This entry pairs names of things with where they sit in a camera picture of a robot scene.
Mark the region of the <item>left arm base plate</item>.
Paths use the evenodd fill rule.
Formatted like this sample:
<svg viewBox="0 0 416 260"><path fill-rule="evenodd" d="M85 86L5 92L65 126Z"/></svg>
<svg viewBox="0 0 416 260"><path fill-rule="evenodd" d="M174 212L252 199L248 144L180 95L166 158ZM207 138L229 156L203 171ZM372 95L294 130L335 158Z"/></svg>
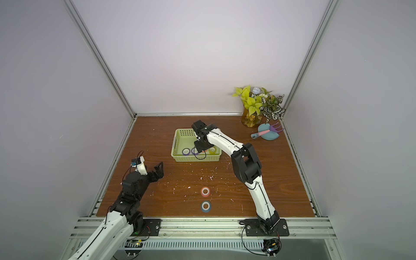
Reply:
<svg viewBox="0 0 416 260"><path fill-rule="evenodd" d="M134 235L157 237L160 232L161 221L158 218L145 218L140 220L135 228Z"/></svg>

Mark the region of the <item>green perforated storage basket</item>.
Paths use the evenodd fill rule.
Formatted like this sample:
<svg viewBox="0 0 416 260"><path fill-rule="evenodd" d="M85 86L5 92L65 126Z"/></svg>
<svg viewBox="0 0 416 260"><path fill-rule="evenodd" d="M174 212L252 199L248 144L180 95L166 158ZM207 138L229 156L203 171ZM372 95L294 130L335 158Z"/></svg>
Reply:
<svg viewBox="0 0 416 260"><path fill-rule="evenodd" d="M173 144L171 149L171 156L177 163L187 163L187 162L212 162L219 161L220 156L222 155L222 150L215 146L217 149L216 154L210 154L209 150L199 152L199 155L193 155L190 153L188 156L182 155L182 150L184 148L189 148L192 150L194 142L196 141L196 136L194 130L191 128L180 128L175 130Z"/></svg>

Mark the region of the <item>yellow tape roll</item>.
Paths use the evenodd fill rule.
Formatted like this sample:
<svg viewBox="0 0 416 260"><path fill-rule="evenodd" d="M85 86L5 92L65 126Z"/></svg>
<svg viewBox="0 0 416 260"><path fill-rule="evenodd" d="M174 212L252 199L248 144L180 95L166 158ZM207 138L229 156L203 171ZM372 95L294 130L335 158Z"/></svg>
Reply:
<svg viewBox="0 0 416 260"><path fill-rule="evenodd" d="M215 146L213 146L213 147L209 148L209 153L210 153L210 154L216 154L216 152L217 152L217 149L216 149L216 147L215 147Z"/></svg>

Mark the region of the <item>blue tape roll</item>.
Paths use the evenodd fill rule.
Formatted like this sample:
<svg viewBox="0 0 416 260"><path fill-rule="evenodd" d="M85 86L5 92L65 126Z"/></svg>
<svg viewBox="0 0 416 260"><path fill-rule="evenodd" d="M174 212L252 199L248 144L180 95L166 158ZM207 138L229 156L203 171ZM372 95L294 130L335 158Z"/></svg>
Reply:
<svg viewBox="0 0 416 260"><path fill-rule="evenodd" d="M200 208L203 213L208 213L211 211L212 206L208 200L205 200L201 203Z"/></svg>

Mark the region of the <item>purple tape roll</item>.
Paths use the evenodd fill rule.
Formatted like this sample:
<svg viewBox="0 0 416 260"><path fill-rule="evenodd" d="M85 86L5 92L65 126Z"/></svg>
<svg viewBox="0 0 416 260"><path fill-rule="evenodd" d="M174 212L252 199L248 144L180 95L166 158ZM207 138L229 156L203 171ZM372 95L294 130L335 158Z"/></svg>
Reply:
<svg viewBox="0 0 416 260"><path fill-rule="evenodd" d="M189 148L184 148L182 150L182 155L183 156L188 156L191 153L191 150Z"/></svg>
<svg viewBox="0 0 416 260"><path fill-rule="evenodd" d="M193 155L199 155L199 152L198 152L198 150L194 147L192 150L191 150L191 153L193 154Z"/></svg>

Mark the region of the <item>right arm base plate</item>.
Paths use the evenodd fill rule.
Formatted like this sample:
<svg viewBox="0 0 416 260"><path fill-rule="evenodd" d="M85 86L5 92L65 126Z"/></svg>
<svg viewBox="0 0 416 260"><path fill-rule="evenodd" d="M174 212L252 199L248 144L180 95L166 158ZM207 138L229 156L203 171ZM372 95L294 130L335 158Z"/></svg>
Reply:
<svg viewBox="0 0 416 260"><path fill-rule="evenodd" d="M248 237L288 237L290 235L287 221L282 218L280 218L275 224L264 223L254 218L245 219L240 223L244 225L245 234Z"/></svg>

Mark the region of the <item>red tape roll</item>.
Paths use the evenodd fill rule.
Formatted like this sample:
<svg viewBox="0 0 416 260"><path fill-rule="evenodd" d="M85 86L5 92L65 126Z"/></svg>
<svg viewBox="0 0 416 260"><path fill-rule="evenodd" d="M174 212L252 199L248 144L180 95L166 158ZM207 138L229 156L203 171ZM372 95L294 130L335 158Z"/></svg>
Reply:
<svg viewBox="0 0 416 260"><path fill-rule="evenodd" d="M209 187L207 187L207 186L202 187L202 188L201 188L201 190L200 190L200 194L201 194L201 196L202 196L202 197L204 197L204 198L209 197L209 196L210 196L210 194L211 194L211 190L210 190L210 188L209 188Z"/></svg>

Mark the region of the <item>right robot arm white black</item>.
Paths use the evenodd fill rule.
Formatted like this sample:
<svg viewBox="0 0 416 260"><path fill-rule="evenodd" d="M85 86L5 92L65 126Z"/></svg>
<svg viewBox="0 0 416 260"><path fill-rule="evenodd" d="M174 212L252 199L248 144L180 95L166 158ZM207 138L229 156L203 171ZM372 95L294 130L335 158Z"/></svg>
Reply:
<svg viewBox="0 0 416 260"><path fill-rule="evenodd" d="M198 152L217 146L229 155L236 178L248 188L251 194L260 229L266 235L275 233L280 217L265 190L262 165L253 145L238 142L224 134L215 125L206 125L201 120L194 122L192 129L197 138L194 145Z"/></svg>

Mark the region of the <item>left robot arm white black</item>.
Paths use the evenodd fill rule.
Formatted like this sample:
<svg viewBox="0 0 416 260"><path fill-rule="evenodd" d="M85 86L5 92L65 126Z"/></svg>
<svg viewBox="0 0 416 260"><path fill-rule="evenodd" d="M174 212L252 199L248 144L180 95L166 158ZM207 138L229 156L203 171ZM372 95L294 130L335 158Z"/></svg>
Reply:
<svg viewBox="0 0 416 260"><path fill-rule="evenodd" d="M164 177L164 163L148 171L144 158L140 158L133 167L135 171L123 177L122 190L108 208L105 219L71 260L110 260L128 237L145 231L140 201L149 185Z"/></svg>

